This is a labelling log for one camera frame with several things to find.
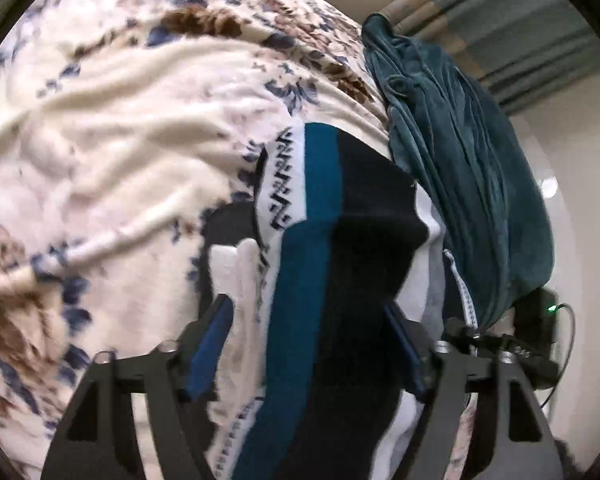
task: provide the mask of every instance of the gray curtain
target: gray curtain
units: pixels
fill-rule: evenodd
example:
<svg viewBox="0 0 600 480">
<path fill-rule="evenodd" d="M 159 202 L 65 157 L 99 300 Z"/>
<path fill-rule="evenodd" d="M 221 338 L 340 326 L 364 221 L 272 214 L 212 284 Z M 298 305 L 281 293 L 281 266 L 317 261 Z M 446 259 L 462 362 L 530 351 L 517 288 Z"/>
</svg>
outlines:
<svg viewBox="0 0 600 480">
<path fill-rule="evenodd" d="M 567 0 L 395 0 L 381 13 L 439 43 L 508 114 L 600 70 L 600 40 Z"/>
</svg>

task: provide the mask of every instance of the brown floral pattern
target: brown floral pattern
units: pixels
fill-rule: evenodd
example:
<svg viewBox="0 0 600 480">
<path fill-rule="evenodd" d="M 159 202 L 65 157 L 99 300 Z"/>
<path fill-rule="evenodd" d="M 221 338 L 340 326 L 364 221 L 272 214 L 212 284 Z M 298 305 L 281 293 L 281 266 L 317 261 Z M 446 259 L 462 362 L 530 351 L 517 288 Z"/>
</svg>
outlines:
<svg viewBox="0 0 600 480">
<path fill-rule="evenodd" d="M 98 25 L 90 25 L 85 32 L 74 27 L 67 38 L 61 38 L 66 39 L 62 53 L 67 65 L 53 65 L 53 70 L 36 83 L 39 87 L 31 96 L 34 105 L 44 107 L 45 99 L 80 84 L 73 79 L 93 76 L 92 69 L 103 66 L 110 53 L 114 59 L 116 50 L 133 48 L 135 52 L 128 58 L 145 62 L 153 54 L 138 50 L 195 42 L 206 36 L 200 45 L 222 45 L 237 54 L 234 61 L 239 77 L 234 77 L 234 66 L 220 63 L 209 67 L 210 72 L 224 71 L 224 86 L 216 88 L 212 82 L 199 83 L 196 74 L 187 79 L 173 71 L 173 79 L 160 89 L 176 104 L 218 105 L 222 124 L 217 136 L 226 142 L 226 153 L 219 156 L 227 167 L 228 194 L 211 197 L 204 209 L 193 208 L 174 220 L 169 236 L 174 247 L 195 244 L 218 204 L 251 199 L 254 165 L 262 142 L 267 140 L 263 124 L 283 128 L 290 121 L 327 116 L 342 120 L 343 128 L 352 124 L 362 135 L 371 131 L 369 137 L 382 136 L 384 108 L 365 68 L 360 26 L 321 0 L 36 0 L 0 46 L 0 85 L 5 74 L 11 75 L 14 64 L 31 62 L 35 56 L 30 54 L 37 55 L 43 43 L 36 38 L 48 32 L 50 23 L 62 23 L 57 18 L 66 19 L 63 6 L 73 9 L 76 1 L 91 2 L 94 12 L 102 11 L 98 14 L 102 20 L 91 20 Z M 64 34 L 55 32 L 58 38 Z M 240 102 L 239 92 L 254 103 L 253 107 L 240 106 L 249 101 Z M 69 229 L 66 232 L 82 235 Z M 43 245 L 36 245 L 35 250 L 60 261 L 66 245 L 45 248 L 45 239 L 36 238 L 34 243 Z M 0 226 L 0 273 L 18 266 L 35 268 L 41 255 L 31 253 L 31 248 L 26 251 Z M 155 258 L 161 254 L 156 251 Z M 197 253 L 187 254 L 187 269 L 176 268 L 174 272 L 195 286 L 199 261 Z M 42 272 L 41 286 L 35 292 L 0 296 L 0 429 L 4 430 L 0 439 L 5 442 L 15 433 L 30 443 L 28 450 L 8 452 L 23 475 L 35 476 L 80 374 L 89 365 L 90 356 L 104 349 L 102 341 L 108 344 L 102 336 L 107 327 L 99 324 L 106 321 L 96 314 L 102 312 L 98 310 L 102 306 L 96 303 L 102 302 L 103 296 L 98 296 L 102 282 L 113 282 L 118 274 L 109 269 L 107 277 L 104 264 L 99 266 L 100 272 L 95 267 L 85 269 L 88 280 L 80 275 L 60 279 Z M 115 350 L 129 351 L 127 342 L 113 344 L 118 343 Z"/>
<path fill-rule="evenodd" d="M 24 247 L 0 226 L 0 272 L 25 259 Z M 61 291 L 0 299 L 0 360 L 13 367 L 21 380 L 35 384 L 62 357 L 66 329 L 61 319 Z"/>
<path fill-rule="evenodd" d="M 200 4 L 171 10 L 162 19 L 168 31 L 185 36 L 238 38 L 242 26 L 251 20 L 240 18 L 228 9 L 209 10 Z"/>
</svg>

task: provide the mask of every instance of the metal screw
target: metal screw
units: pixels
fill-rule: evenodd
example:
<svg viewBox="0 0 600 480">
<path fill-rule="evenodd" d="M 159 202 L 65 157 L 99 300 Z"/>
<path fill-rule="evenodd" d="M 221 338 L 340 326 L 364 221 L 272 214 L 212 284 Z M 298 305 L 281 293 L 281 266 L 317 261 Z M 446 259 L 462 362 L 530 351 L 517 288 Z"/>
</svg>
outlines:
<svg viewBox="0 0 600 480">
<path fill-rule="evenodd" d="M 447 343 L 446 341 L 436 341 L 435 349 L 437 354 L 448 354 L 449 343 Z"/>
<path fill-rule="evenodd" d="M 178 349 L 178 342 L 172 339 L 167 339 L 158 345 L 158 350 L 163 354 L 170 354 Z"/>
<path fill-rule="evenodd" d="M 105 365 L 111 362 L 111 352 L 98 352 L 93 358 L 97 365 Z"/>
<path fill-rule="evenodd" d="M 516 357 L 511 352 L 502 351 L 498 354 L 498 357 L 503 363 L 506 363 L 508 365 L 516 362 Z"/>
</svg>

